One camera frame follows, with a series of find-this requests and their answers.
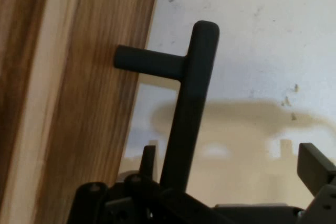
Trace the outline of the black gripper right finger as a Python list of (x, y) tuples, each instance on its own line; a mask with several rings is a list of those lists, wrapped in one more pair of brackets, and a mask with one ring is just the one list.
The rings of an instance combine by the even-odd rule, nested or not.
[(335, 165), (312, 143), (301, 143), (297, 174), (313, 195), (298, 223), (335, 223)]

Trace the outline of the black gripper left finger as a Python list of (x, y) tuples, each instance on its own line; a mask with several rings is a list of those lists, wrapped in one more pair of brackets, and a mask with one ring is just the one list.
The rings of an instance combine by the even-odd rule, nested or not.
[(144, 147), (139, 170), (126, 182), (79, 186), (66, 223), (149, 223), (151, 210), (160, 209), (162, 200), (162, 189), (152, 180), (155, 152), (154, 145)]

